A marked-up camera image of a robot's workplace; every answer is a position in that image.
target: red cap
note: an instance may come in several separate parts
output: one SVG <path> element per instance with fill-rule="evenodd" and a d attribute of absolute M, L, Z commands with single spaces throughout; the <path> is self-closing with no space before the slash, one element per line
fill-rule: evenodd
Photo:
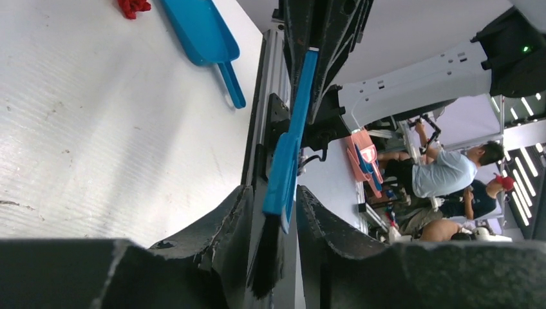
<path fill-rule="evenodd" d="M 496 175 L 496 178 L 495 178 L 496 182 L 502 184 L 502 187 L 506 190 L 506 191 L 510 191 L 514 188 L 514 179 L 510 176 L 506 176 L 506 177 L 503 177 L 503 176 L 500 176 L 500 175 Z"/>

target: dark shirt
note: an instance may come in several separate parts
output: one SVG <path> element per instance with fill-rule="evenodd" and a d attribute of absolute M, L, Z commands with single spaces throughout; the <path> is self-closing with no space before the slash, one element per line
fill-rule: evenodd
<path fill-rule="evenodd" d="M 472 209 L 474 210 L 474 219 L 485 216 L 496 208 L 496 199 L 487 195 L 487 185 L 479 180 L 474 180 L 471 184 L 474 194 L 472 199 Z M 457 191 L 449 196 L 462 197 L 464 190 Z M 439 210 L 444 214 L 444 217 L 450 218 L 455 216 L 465 216 L 464 202 L 459 201 L 445 201 Z"/>

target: white wall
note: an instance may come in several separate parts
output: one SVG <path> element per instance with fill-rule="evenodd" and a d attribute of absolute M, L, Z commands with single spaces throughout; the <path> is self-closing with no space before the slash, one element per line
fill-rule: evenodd
<path fill-rule="evenodd" d="M 513 150 L 546 142 L 546 120 L 504 130 L 504 147 Z"/>
<path fill-rule="evenodd" d="M 487 95 L 462 97 L 446 107 L 436 125 L 442 129 L 440 142 L 446 147 L 500 132 L 499 121 Z"/>

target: pink tray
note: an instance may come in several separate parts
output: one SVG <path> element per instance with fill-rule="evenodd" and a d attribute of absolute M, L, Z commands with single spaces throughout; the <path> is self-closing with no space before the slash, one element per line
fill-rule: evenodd
<path fill-rule="evenodd" d="M 362 155 L 364 161 L 372 165 L 373 172 L 375 173 L 379 183 L 383 183 L 383 177 L 379 172 L 379 167 L 377 166 L 376 161 L 377 150 L 375 149 L 375 145 L 373 144 L 370 135 L 366 130 L 363 129 L 360 132 L 346 137 L 345 142 L 347 143 L 347 155 L 349 156 L 349 162 L 351 162 L 355 179 L 358 182 L 368 182 L 370 184 L 370 187 L 372 188 L 373 195 L 380 198 L 382 196 L 381 191 L 375 188 L 375 183 L 373 181 L 372 175 L 362 172 L 357 156 L 357 151 L 355 149 L 355 145 L 358 146 L 358 148 L 360 149 L 360 154 Z"/>

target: black bristles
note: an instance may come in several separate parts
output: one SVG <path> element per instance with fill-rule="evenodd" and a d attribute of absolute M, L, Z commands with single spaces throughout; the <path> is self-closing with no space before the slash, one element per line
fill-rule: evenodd
<path fill-rule="evenodd" d="M 284 259 L 285 234 L 281 228 L 281 218 L 266 216 L 247 281 L 254 297 L 263 299 L 282 279 Z"/>

